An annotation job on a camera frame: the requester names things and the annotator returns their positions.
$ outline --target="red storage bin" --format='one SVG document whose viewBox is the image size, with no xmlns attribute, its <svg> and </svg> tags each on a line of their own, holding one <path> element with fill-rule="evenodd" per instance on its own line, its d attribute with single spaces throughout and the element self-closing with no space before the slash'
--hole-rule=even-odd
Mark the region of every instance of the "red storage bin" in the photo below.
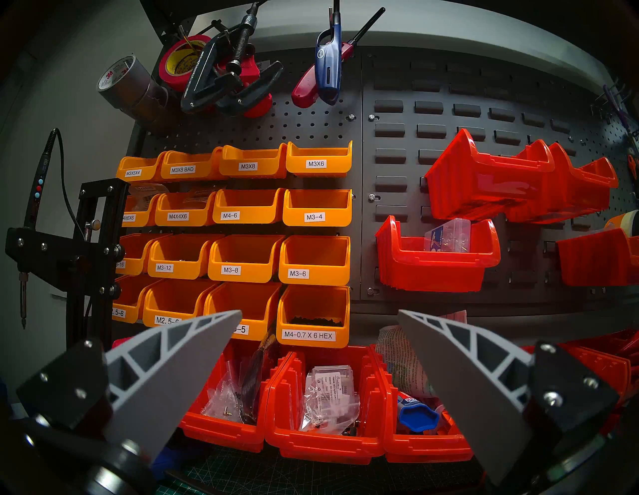
<svg viewBox="0 0 639 495">
<path fill-rule="evenodd" d="M 442 412 L 445 425 L 435 435 L 399 435 L 397 431 L 397 387 L 386 371 L 386 363 L 375 353 L 380 370 L 385 402 L 385 421 L 382 442 L 389 462 L 457 462 L 473 457 L 470 445 L 461 434 L 455 421 L 445 409 Z"/>
<path fill-rule="evenodd" d="M 537 199 L 544 175 L 554 169 L 541 140 L 516 156 L 480 153 L 461 129 L 428 170 L 428 191 L 435 218 L 492 218 L 507 208 Z"/>
<path fill-rule="evenodd" d="M 270 371 L 269 376 L 262 377 L 262 384 L 259 391 L 258 424 L 246 425 L 234 423 L 232 421 L 220 420 L 200 414 L 202 408 L 208 402 L 209 388 L 215 388 L 226 374 L 226 363 L 228 361 L 248 360 L 253 352 L 258 348 L 259 342 L 255 340 L 231 339 L 224 348 L 211 376 L 206 381 L 202 392 L 189 408 L 189 411 L 180 422 L 180 428 L 184 435 L 196 440 L 201 440 L 216 445 L 247 450 L 249 452 L 260 452 L 264 447 L 266 404 L 268 400 L 268 389 L 277 371 L 284 365 L 286 358 L 280 358 L 278 366 Z"/>
<path fill-rule="evenodd" d="M 401 237 L 400 224 L 389 216 L 377 237 L 380 282 L 406 291 L 472 292 L 481 289 L 484 269 L 501 259 L 492 220 L 470 228 L 468 253 L 424 251 L 423 237 Z"/>
<path fill-rule="evenodd" d="M 541 195 L 508 209 L 508 220 L 552 224 L 608 209 L 610 189 L 619 185 L 610 161 L 600 158 L 575 169 L 559 143 L 551 144 L 549 149 L 555 170 L 546 174 Z"/>
<path fill-rule="evenodd" d="M 380 370 L 370 347 L 342 349 L 288 347 L 288 360 L 272 381 L 266 405 L 265 439 L 283 457 L 308 461 L 369 464 L 384 454 L 381 428 L 384 394 Z M 306 374 L 315 366 L 349 365 L 360 396 L 357 436 L 298 431 L 303 417 Z"/>
<path fill-rule="evenodd" d="M 567 286 L 628 286 L 639 283 L 639 236 L 606 229 L 557 241 L 561 277 Z"/>
</svg>

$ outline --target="orange storage bin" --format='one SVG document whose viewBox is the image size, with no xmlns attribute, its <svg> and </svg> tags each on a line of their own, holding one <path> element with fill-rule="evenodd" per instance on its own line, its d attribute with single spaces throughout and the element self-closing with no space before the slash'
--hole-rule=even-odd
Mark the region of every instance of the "orange storage bin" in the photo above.
<svg viewBox="0 0 639 495">
<path fill-rule="evenodd" d="M 198 280 L 159 280 L 144 298 L 142 321 L 146 326 L 168 325 L 202 316 L 204 301 L 218 286 L 206 278 Z"/>
<path fill-rule="evenodd" d="M 389 216 L 377 237 L 380 282 L 395 289 L 429 292 L 474 292 L 484 269 L 501 259 L 492 220 L 472 224 L 468 253 L 424 251 L 424 237 L 402 237 L 399 222 Z"/>
<path fill-rule="evenodd" d="M 179 151 L 167 151 L 160 175 L 168 181 L 221 181 L 226 177 L 220 173 L 222 147 L 212 153 L 190 155 Z"/>
<path fill-rule="evenodd" d="M 541 196 L 506 211 L 510 222 L 552 224 L 608 209 L 619 181 L 607 158 L 575 169 L 559 143 L 550 145 L 555 169 L 546 174 Z"/>
<path fill-rule="evenodd" d="M 211 245 L 222 234 L 181 234 L 151 246 L 148 272 L 152 277 L 194 280 L 206 273 Z"/>
<path fill-rule="evenodd" d="M 286 143 L 277 149 L 222 148 L 220 173 L 235 178 L 286 178 Z"/>
<path fill-rule="evenodd" d="M 213 224 L 215 191 L 169 192 L 158 200 L 155 223 L 172 227 L 202 227 Z"/>
<path fill-rule="evenodd" d="M 235 423 L 201 414 L 202 409 L 208 402 L 208 389 L 217 387 L 217 384 L 226 374 L 227 363 L 247 362 L 258 346 L 259 342 L 251 340 L 231 339 L 229 341 L 215 368 L 213 368 L 211 376 L 206 381 L 202 392 L 197 396 L 197 399 L 180 423 L 180 428 L 182 428 L 184 435 L 204 442 L 248 452 L 260 452 L 262 450 L 264 447 L 268 391 L 276 373 L 278 373 L 288 357 L 280 358 L 277 366 L 271 369 L 267 375 L 262 376 L 262 383 L 259 389 L 258 423 L 256 425 Z"/>
<path fill-rule="evenodd" d="M 160 170 L 166 153 L 161 152 L 157 158 L 125 156 L 120 160 L 116 177 L 126 182 L 163 182 Z"/>
<path fill-rule="evenodd" d="M 291 346 L 346 347 L 350 316 L 350 287 L 288 286 L 277 308 L 277 340 Z M 341 326 L 306 323 L 319 318 Z"/>
<path fill-rule="evenodd" d="M 382 443 L 389 462 L 457 462 L 473 457 L 470 445 L 459 428 L 444 409 L 440 424 L 434 435 L 397 434 L 397 387 L 386 371 L 386 363 L 375 353 L 381 376 L 381 390 L 385 395 Z"/>
<path fill-rule="evenodd" d="M 142 319 L 144 297 L 148 290 L 160 281 L 148 275 L 125 275 L 118 279 L 120 297 L 113 301 L 112 318 L 124 323 L 135 323 Z"/>
<path fill-rule="evenodd" d="M 124 248 L 124 259 L 116 264 L 116 273 L 122 275 L 146 273 L 152 244 L 158 239 L 170 235 L 172 234 L 129 234 L 122 236 L 119 244 Z"/>
<path fill-rule="evenodd" d="M 639 236 L 605 229 L 557 241 L 561 277 L 567 286 L 639 284 Z"/>
<path fill-rule="evenodd" d="M 208 278 L 227 282 L 268 282 L 279 265 L 284 236 L 237 234 L 211 248 Z"/>
<path fill-rule="evenodd" d="M 277 316 L 281 287 L 282 284 L 279 282 L 267 284 L 224 282 L 212 290 L 206 298 L 204 314 L 239 309 L 242 311 L 242 321 L 235 329 L 232 338 L 262 340 Z"/>
<path fill-rule="evenodd" d="M 215 196 L 216 224 L 274 224 L 282 220 L 284 189 L 222 189 Z"/>
<path fill-rule="evenodd" d="M 360 397 L 359 426 L 355 437 L 298 431 L 304 417 L 302 400 L 306 375 L 315 366 L 328 365 L 349 365 L 353 370 L 355 391 Z M 265 440 L 279 447 L 283 457 L 369 464 L 372 457 L 384 454 L 381 443 L 383 418 L 384 392 L 370 347 L 293 347 L 269 387 Z"/>
<path fill-rule="evenodd" d="M 428 170 L 431 210 L 435 218 L 492 218 L 507 208 L 538 199 L 544 174 L 555 167 L 539 140 L 516 156 L 480 153 L 461 129 Z"/>
</svg>

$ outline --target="bin label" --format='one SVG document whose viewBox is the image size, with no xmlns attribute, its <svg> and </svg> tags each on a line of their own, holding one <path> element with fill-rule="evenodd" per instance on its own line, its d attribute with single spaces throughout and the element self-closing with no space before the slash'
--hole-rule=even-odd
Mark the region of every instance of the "bin label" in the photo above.
<svg viewBox="0 0 639 495">
<path fill-rule="evenodd" d="M 308 280 L 310 274 L 310 270 L 296 270 L 294 268 L 288 269 L 288 278 L 305 278 Z"/>
<path fill-rule="evenodd" d="M 282 338 L 290 340 L 313 340 L 315 342 L 335 342 L 334 331 L 325 330 L 282 330 Z"/>
<path fill-rule="evenodd" d="M 309 222 L 325 222 L 326 221 L 326 212 L 318 211 L 317 213 L 304 213 L 304 223 L 307 224 Z"/>
<path fill-rule="evenodd" d="M 155 271 L 159 273 L 173 273 L 173 263 L 156 263 Z"/>
<path fill-rule="evenodd" d="M 241 275 L 242 267 L 232 264 L 223 264 L 220 272 L 222 275 Z"/>
<path fill-rule="evenodd" d="M 175 167 L 171 167 L 171 170 L 169 171 L 170 175 L 194 173 L 196 173 L 195 165 L 176 165 Z"/>
<path fill-rule="evenodd" d="M 178 321 L 182 321 L 182 318 L 173 318 L 171 316 L 160 316 L 155 315 L 155 324 L 156 325 L 170 325 L 171 323 L 177 323 Z"/>
<path fill-rule="evenodd" d="M 113 308 L 113 311 L 111 312 L 111 315 L 115 316 L 117 318 L 126 318 L 127 317 L 127 310 L 119 309 L 119 308 Z"/>
<path fill-rule="evenodd" d="M 240 162 L 238 164 L 239 172 L 250 172 L 250 171 L 256 171 L 257 169 L 258 169 L 257 162 Z"/>
<path fill-rule="evenodd" d="M 220 214 L 220 220 L 239 220 L 240 212 L 239 211 L 223 211 Z"/>
<path fill-rule="evenodd" d="M 326 166 L 326 160 L 306 160 L 307 169 L 325 169 Z"/>
</svg>

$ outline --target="screw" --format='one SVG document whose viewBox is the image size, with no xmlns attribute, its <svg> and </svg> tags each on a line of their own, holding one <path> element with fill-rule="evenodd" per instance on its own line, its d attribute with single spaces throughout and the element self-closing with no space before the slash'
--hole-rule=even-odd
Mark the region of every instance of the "screw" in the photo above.
<svg viewBox="0 0 639 495">
<path fill-rule="evenodd" d="M 544 394 L 544 400 L 550 407 L 561 407 L 564 403 L 564 398 L 557 392 L 546 392 Z"/>
</svg>

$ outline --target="product label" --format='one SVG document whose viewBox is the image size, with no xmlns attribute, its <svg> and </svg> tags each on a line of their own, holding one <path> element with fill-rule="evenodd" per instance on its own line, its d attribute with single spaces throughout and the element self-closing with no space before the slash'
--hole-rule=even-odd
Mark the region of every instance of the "product label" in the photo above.
<svg viewBox="0 0 639 495">
<path fill-rule="evenodd" d="M 196 173 L 195 165 L 177 165 L 175 167 L 171 167 L 171 170 L 169 171 L 170 175 L 194 173 Z"/>
<path fill-rule="evenodd" d="M 220 214 L 220 220 L 239 220 L 240 212 L 239 211 L 223 211 Z"/>
<path fill-rule="evenodd" d="M 296 270 L 294 268 L 288 269 L 288 278 L 305 278 L 309 279 L 311 272 L 309 270 Z"/>
<path fill-rule="evenodd" d="M 232 264 L 223 264 L 220 272 L 222 275 L 241 275 L 242 267 Z"/>
<path fill-rule="evenodd" d="M 173 273 L 173 263 L 156 263 L 155 271 L 158 273 Z"/>
<path fill-rule="evenodd" d="M 304 223 L 309 222 L 325 222 L 326 221 L 326 213 L 324 211 L 319 211 L 317 213 L 304 213 Z"/>
<path fill-rule="evenodd" d="M 283 339 L 335 342 L 334 331 L 282 330 Z"/>
<path fill-rule="evenodd" d="M 307 169 L 325 169 L 326 166 L 326 160 L 306 160 Z"/>
</svg>

